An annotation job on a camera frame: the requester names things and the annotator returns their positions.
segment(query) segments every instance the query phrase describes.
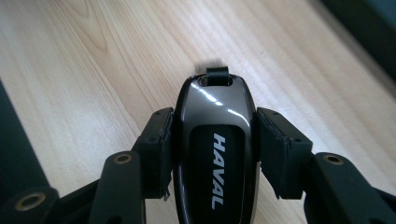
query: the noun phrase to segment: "screw hole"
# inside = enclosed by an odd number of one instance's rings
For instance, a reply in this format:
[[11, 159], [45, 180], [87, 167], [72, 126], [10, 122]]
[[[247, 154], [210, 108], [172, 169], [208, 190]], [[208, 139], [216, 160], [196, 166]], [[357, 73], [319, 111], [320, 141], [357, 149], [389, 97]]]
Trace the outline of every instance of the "screw hole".
[[15, 205], [18, 211], [28, 211], [32, 208], [39, 206], [46, 200], [46, 195], [43, 192], [35, 192], [21, 198]]
[[114, 162], [116, 164], [124, 164], [132, 159], [131, 155], [128, 154], [120, 154], [116, 158], [114, 158]]
[[233, 79], [231, 77], [228, 78], [228, 86], [233, 85]]
[[327, 162], [329, 162], [331, 164], [334, 164], [334, 165], [342, 165], [342, 164], [344, 164], [344, 161], [341, 158], [339, 158], [337, 156], [334, 156], [334, 155], [325, 155], [324, 159]]
[[200, 78], [198, 79], [198, 84], [199, 84], [200, 86], [202, 86], [202, 87], [207, 86], [207, 77], [206, 77], [206, 76], [200, 77]]
[[106, 222], [106, 224], [120, 224], [120, 223], [122, 223], [122, 217], [120, 216], [111, 217]]

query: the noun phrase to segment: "key fob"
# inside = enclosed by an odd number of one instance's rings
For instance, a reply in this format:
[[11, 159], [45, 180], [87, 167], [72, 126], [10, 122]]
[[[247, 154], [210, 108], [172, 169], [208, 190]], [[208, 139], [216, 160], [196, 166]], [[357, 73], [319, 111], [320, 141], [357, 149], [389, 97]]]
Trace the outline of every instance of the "key fob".
[[228, 68], [188, 78], [174, 115], [174, 184], [180, 223], [250, 223], [259, 152], [256, 109]]

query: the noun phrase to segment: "haval logo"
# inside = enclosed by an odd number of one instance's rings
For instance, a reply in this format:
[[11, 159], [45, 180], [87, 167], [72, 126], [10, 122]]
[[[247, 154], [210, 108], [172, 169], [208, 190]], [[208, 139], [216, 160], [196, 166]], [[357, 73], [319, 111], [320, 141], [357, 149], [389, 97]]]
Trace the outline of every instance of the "haval logo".
[[224, 175], [224, 159], [222, 158], [221, 154], [225, 152], [225, 138], [218, 135], [214, 134], [215, 137], [215, 143], [213, 144], [213, 154], [214, 154], [214, 160], [213, 163], [218, 167], [219, 169], [214, 169], [213, 170], [213, 196], [212, 196], [212, 209], [215, 210], [216, 208], [216, 203], [223, 204], [223, 187], [224, 187], [224, 179], [221, 177], [221, 175]]

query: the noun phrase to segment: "light wood surface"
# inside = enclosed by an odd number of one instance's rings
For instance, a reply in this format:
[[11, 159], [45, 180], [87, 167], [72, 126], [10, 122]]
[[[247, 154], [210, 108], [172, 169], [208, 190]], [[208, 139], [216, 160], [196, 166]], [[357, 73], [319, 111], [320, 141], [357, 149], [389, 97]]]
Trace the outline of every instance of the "light wood surface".
[[[256, 106], [314, 152], [349, 158], [396, 194], [396, 101], [311, 1], [0, 1], [0, 76], [53, 187], [65, 194], [131, 149], [184, 80], [226, 64]], [[173, 194], [148, 223], [177, 223]], [[305, 223], [261, 176], [255, 223]]]

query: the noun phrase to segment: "wood grain surface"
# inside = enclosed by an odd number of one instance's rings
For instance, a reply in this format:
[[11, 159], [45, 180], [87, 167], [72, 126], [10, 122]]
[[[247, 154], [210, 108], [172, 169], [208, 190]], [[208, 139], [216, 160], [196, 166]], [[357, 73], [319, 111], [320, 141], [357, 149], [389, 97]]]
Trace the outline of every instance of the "wood grain surface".
[[[221, 64], [314, 152], [349, 158], [396, 194], [395, 86], [385, 88], [313, 2], [2, 0], [0, 77], [61, 196], [131, 149], [188, 76]], [[306, 222], [303, 201], [278, 201], [260, 181], [255, 223]], [[177, 223], [170, 190], [168, 202], [147, 201], [148, 223]]]

